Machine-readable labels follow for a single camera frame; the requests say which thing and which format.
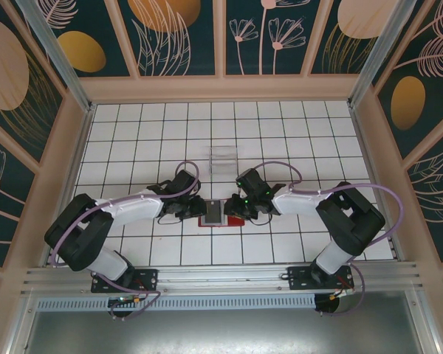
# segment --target white grid floor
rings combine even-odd
[[[211,176],[210,146],[236,146],[238,173],[262,161],[289,162],[302,172],[303,189],[369,181],[345,102],[99,105],[75,194],[116,198],[139,192],[172,179],[187,159],[200,168],[203,198],[229,198],[238,192],[237,173]],[[280,165],[259,173],[271,184],[292,180]],[[362,192],[376,202],[372,191]],[[264,221],[262,215],[257,223]],[[282,215],[266,226],[241,228],[199,228],[197,219],[176,225],[141,220],[112,229],[105,244],[136,266],[202,266],[309,262],[328,242],[319,217]],[[390,260],[393,254],[384,240],[357,259]]]

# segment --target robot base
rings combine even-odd
[[[129,289],[136,291],[154,291],[157,287],[157,269],[135,269],[133,279],[128,286]],[[111,285],[107,284],[105,280],[99,277],[94,277],[92,280],[92,287],[90,291],[93,294],[113,294],[122,293]]]
[[[351,268],[347,265],[342,265],[335,275],[328,277],[322,285],[312,279],[312,276],[310,275],[311,273],[312,268],[309,265],[289,267],[287,269],[287,274],[283,274],[282,279],[289,281],[290,290],[331,290],[334,292],[335,289],[345,287],[339,278],[351,288],[354,288]]]

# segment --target decorative wallpaper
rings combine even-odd
[[[408,170],[408,175],[443,262],[443,137]]]
[[[379,70],[377,70],[376,76],[374,76],[374,79],[372,80],[372,84],[375,86],[377,81],[381,78],[382,73],[385,70],[385,67],[389,64],[389,59],[391,59],[391,56],[395,53],[397,50],[397,47],[400,45],[400,42],[404,38],[405,33],[408,31],[408,28],[411,26],[413,20],[415,19],[416,14],[419,12],[420,8],[423,5],[424,0],[417,0],[415,3],[415,6],[413,7],[412,13],[408,16],[408,20],[405,22],[404,27],[402,28],[402,31],[400,31],[400,34],[397,36],[397,39],[392,46],[391,50],[387,54],[387,56],[384,59],[384,62],[379,67]]]
[[[141,76],[214,75],[212,0],[119,0]]]
[[[378,97],[402,157],[443,119],[443,0],[432,6]]]
[[[103,0],[36,3],[78,77],[129,76]]]
[[[0,126],[41,160],[62,96],[0,6]]]
[[[312,74],[359,74],[397,0],[334,0]]]
[[[3,266],[35,175],[0,144],[0,267]]]
[[[300,74],[319,3],[227,0],[226,74]]]

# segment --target black bracket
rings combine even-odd
[[[340,269],[338,269],[334,275],[328,277],[322,285],[312,279],[311,273],[312,268],[309,265],[289,267],[287,273],[281,275],[281,279],[289,282],[290,290],[331,290],[333,292],[335,289],[345,287],[341,280],[351,288],[354,288],[351,268],[347,265],[342,265]]]
[[[157,287],[157,272],[157,269],[135,269],[133,278],[127,288],[135,291],[155,291]],[[122,292],[107,284],[107,282],[99,276],[92,278],[90,291],[93,294],[112,294]]]

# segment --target metal vent grille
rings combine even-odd
[[[314,294],[246,295],[246,296],[167,296],[148,310],[247,310],[262,308],[315,308]],[[40,299],[40,312],[108,311],[109,298]],[[116,311],[137,310],[147,300],[125,304]]]

